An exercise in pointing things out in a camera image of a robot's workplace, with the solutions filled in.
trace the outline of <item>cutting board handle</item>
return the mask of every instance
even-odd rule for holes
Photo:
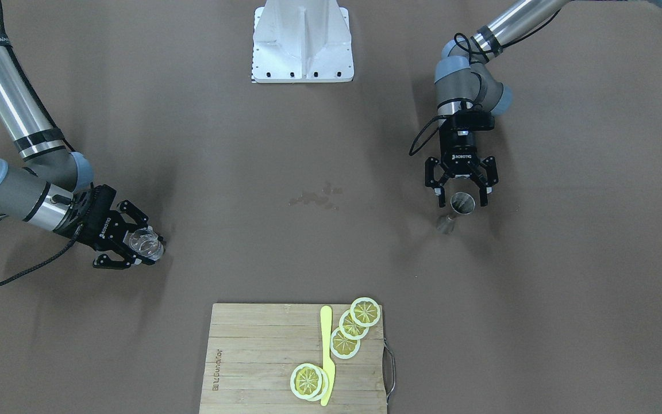
[[[395,390],[395,385],[397,384],[397,370],[395,369],[395,354],[392,353],[392,349],[390,349],[390,344],[387,342],[387,338],[383,338],[383,343],[384,343],[384,351],[383,351],[383,356],[382,356],[382,380],[384,383],[384,392],[387,393],[387,404],[389,405],[390,403],[390,397],[392,396],[392,393]],[[390,369],[389,372],[392,375],[392,383],[388,387],[388,381],[384,373],[388,372],[386,367],[384,366],[385,362],[389,361]]]

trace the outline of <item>water stain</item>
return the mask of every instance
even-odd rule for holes
[[[333,202],[330,202],[330,198],[327,196],[331,196],[332,194],[342,194],[343,192],[344,191],[342,190],[341,187],[334,187],[331,185],[331,183],[326,181],[326,186],[321,190],[321,194],[325,194],[325,195],[318,195],[315,192],[302,191],[300,197],[290,199],[290,201],[287,202],[287,204],[288,205],[315,204],[320,207],[323,207],[326,210],[338,210],[338,205],[334,204]]]

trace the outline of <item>wooden cutting board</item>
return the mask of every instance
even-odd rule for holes
[[[292,370],[304,362],[322,365],[322,306],[214,304],[200,414],[385,414],[381,319],[355,356],[331,356],[336,380],[328,406],[292,395]],[[350,305],[331,307],[336,328]]]

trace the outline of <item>stack of lemon slices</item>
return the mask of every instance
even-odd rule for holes
[[[339,359],[349,359],[359,352],[362,338],[370,331],[382,310],[371,298],[358,298],[349,310],[341,315],[338,328],[331,333],[331,353]],[[329,387],[328,376],[321,367],[314,364],[301,364],[292,371],[290,377],[292,393],[300,399],[318,401]]]

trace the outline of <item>white plastic base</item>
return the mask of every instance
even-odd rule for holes
[[[354,79],[349,11],[336,0],[267,0],[255,10],[252,81]]]

